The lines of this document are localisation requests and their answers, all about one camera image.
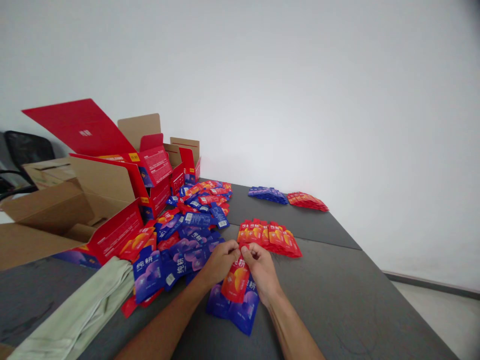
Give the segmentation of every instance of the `stack of blue packets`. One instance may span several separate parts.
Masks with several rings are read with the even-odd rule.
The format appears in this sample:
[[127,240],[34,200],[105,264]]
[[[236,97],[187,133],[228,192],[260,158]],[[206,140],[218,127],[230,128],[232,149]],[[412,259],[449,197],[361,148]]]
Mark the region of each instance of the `stack of blue packets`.
[[275,203],[287,205],[289,200],[287,197],[275,189],[274,187],[263,187],[263,186],[253,186],[248,191],[248,196],[257,198],[257,199],[264,199],[268,201],[273,201]]

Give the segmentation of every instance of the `cardboard box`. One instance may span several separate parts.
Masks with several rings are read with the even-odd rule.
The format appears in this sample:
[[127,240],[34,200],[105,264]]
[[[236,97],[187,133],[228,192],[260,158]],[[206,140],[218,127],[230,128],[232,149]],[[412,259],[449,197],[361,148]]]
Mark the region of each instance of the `cardboard box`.
[[25,164],[23,169],[39,190],[67,181],[78,185],[69,157]]
[[145,223],[149,220],[156,219],[165,206],[167,206],[167,200],[170,196],[169,177],[162,180],[162,182],[155,187],[145,187],[139,168],[135,164],[79,154],[70,154],[70,156],[72,158],[85,159],[124,168],[128,173],[133,194],[136,198],[140,199],[140,211]]
[[[120,119],[118,120],[118,128],[137,150],[140,150],[144,136],[162,133],[160,115],[157,113]],[[175,195],[185,183],[185,169],[180,149],[177,145],[164,143],[163,137],[161,138],[160,143],[163,144],[163,147],[168,154],[170,166],[172,167],[169,181],[171,194]]]
[[[172,173],[167,152],[163,143],[159,143],[159,134],[143,133],[137,151],[92,99],[42,106],[22,112],[77,154],[137,165],[147,188],[154,188]],[[132,137],[140,131],[134,126],[129,130],[134,132]]]
[[170,144],[176,145],[180,149],[185,182],[189,184],[197,183],[200,178],[200,163],[202,161],[200,141],[171,137]]
[[15,223],[0,225],[0,270],[55,254],[99,268],[143,227],[124,167],[77,157],[70,163],[81,188],[63,182],[3,205]]

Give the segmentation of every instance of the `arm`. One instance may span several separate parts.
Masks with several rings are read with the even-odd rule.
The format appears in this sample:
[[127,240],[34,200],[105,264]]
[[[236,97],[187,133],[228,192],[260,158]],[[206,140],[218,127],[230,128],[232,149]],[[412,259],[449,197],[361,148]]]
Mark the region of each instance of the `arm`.
[[170,359],[205,294],[240,256],[235,240],[220,243],[192,282],[118,354],[116,359]]
[[241,248],[241,254],[255,280],[260,300],[270,313],[285,359],[325,360],[280,287],[270,253],[260,245],[251,243],[249,248]]

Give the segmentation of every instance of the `chair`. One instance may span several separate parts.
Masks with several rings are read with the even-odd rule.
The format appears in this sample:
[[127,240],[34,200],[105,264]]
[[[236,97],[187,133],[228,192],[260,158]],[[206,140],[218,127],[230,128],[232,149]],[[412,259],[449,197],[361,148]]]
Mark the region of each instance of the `chair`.
[[30,179],[30,176],[24,170],[22,165],[55,159],[52,144],[44,137],[18,131],[6,131],[3,134],[3,137],[5,139],[5,144],[11,157],[11,161],[16,166],[18,171],[0,170],[0,175],[20,175],[30,185],[0,194],[0,201],[9,197],[10,195],[32,193],[38,190],[37,186],[34,184],[32,179]]

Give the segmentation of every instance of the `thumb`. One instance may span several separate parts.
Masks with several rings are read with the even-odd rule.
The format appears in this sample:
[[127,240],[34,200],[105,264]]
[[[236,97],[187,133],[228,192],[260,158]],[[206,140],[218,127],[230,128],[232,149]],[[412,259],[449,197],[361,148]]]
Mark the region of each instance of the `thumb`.
[[250,267],[255,263],[255,259],[250,253],[250,250],[246,246],[241,247],[241,255],[243,256],[243,260],[245,260],[246,264]]

